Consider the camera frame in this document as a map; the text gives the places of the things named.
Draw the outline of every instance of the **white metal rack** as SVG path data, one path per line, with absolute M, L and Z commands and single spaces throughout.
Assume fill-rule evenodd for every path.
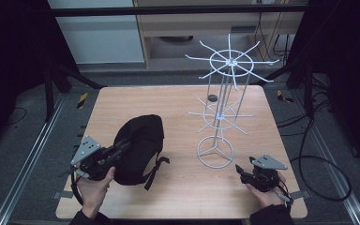
M 197 154 L 198 154 L 198 158 L 204 165 L 211 168 L 219 169 L 229 165 L 233 161 L 233 155 L 234 155 L 233 146 L 228 140 L 224 138 L 223 130 L 228 128 L 237 128 L 244 134 L 249 135 L 248 132 L 238 127 L 236 125 L 236 122 L 238 117 L 253 116 L 253 114 L 239 113 L 239 110 L 241 109 L 242 101 L 244 99 L 248 87 L 250 75 L 257 77 L 260 80 L 263 80 L 267 83 L 272 82 L 266 80 L 265 78 L 257 75 L 252 71 L 255 67 L 255 64 L 273 65 L 279 60 L 272 62 L 253 61 L 253 59 L 248 55 L 248 53 L 252 51 L 254 48 L 256 48 L 259 45 L 259 42 L 250 49 L 248 49 L 246 52 L 240 52 L 232 49 L 231 35 L 228 35 L 228 49 L 226 50 L 216 51 L 213 48 L 203 44 L 201 41 L 200 43 L 205 48 L 211 50 L 213 52 L 212 55 L 209 58 L 197 58 L 188 55 L 186 55 L 186 57 L 194 60 L 209 61 L 211 72 L 209 72 L 203 77 L 200 77 L 200 79 L 209 78 L 207 95 L 205 101 L 201 100 L 199 97 L 196 96 L 196 98 L 204 105 L 203 112 L 187 112 L 187 113 L 201 115 L 203 117 L 203 120 L 205 121 L 206 125 L 201 129 L 199 129 L 197 132 L 200 132 L 208 127 L 211 127 L 216 130 L 214 136 L 207 136 L 199 142 L 197 147 Z M 212 76 L 217 73 L 222 76 L 221 86 L 219 88 L 217 95 L 211 95 L 210 90 L 211 90 Z M 244 76 L 247 76 L 247 82 L 245 84 L 242 96 L 239 99 L 237 99 L 234 103 L 229 103 L 230 93 L 233 90 L 233 86 L 235 91 L 238 91 L 236 78 L 244 77 Z M 223 146 L 219 146 L 218 143 L 219 139 L 221 139 Z M 203 143 L 208 140 L 213 140 L 212 147 L 209 147 L 207 149 L 202 149 Z M 206 160 L 203 160 L 203 157 L 209 154 L 217 154 L 225 158 L 226 163 L 224 163 L 223 165 L 212 165 Z

